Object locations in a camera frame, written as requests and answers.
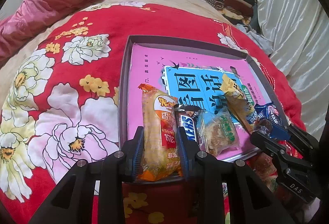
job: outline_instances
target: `pink book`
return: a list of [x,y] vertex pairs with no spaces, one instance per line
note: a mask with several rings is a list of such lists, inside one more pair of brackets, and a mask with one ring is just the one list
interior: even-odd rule
[[[196,105],[212,113],[225,107],[226,99],[219,89],[223,74],[236,81],[252,104],[271,102],[255,72],[244,60],[227,59],[196,53],[172,51],[133,45],[128,86],[128,139],[143,125],[141,83],[152,85],[180,104]],[[250,143],[249,134],[232,116],[240,147],[222,151],[217,159],[234,161],[249,158],[258,148]]]

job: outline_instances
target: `metal screw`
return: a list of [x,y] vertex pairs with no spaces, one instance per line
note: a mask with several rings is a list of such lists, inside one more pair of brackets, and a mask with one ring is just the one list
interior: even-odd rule
[[235,163],[238,167],[243,167],[246,164],[242,159],[236,160]]
[[124,153],[123,153],[122,151],[117,151],[117,152],[114,153],[114,156],[115,156],[116,158],[123,157],[123,155],[124,155]]
[[199,151],[198,152],[198,157],[200,157],[200,158],[204,158],[204,157],[206,157],[207,156],[207,153],[206,152],[204,152],[204,151]]
[[84,159],[78,160],[77,161],[77,166],[78,167],[83,167],[87,162]]

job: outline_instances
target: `pink pillow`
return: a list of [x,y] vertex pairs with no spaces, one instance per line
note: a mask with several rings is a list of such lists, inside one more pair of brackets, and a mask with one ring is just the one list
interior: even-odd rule
[[24,0],[0,22],[0,67],[46,27],[81,8],[89,0]]

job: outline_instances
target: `yellow snack wrapper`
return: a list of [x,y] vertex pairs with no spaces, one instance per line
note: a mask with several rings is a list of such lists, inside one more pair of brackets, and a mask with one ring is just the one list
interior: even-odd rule
[[223,75],[222,79],[220,90],[223,91],[228,101],[228,108],[234,115],[237,115],[248,132],[252,133],[254,123],[257,120],[257,112],[234,80],[230,79],[226,74]]
[[157,181],[180,168],[176,145],[176,121],[172,107],[177,98],[148,84],[143,90],[144,153],[140,179]]

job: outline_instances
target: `red floral blanket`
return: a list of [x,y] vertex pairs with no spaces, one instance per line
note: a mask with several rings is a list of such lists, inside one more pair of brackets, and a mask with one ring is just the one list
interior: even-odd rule
[[[29,221],[78,159],[93,162],[118,150],[117,93],[129,35],[180,37],[248,51],[286,115],[305,129],[301,103],[284,75],[234,27],[162,5],[91,6],[40,43],[16,73],[3,105],[0,200],[17,224]],[[196,223],[188,216],[193,191],[185,184],[123,189],[127,223]]]

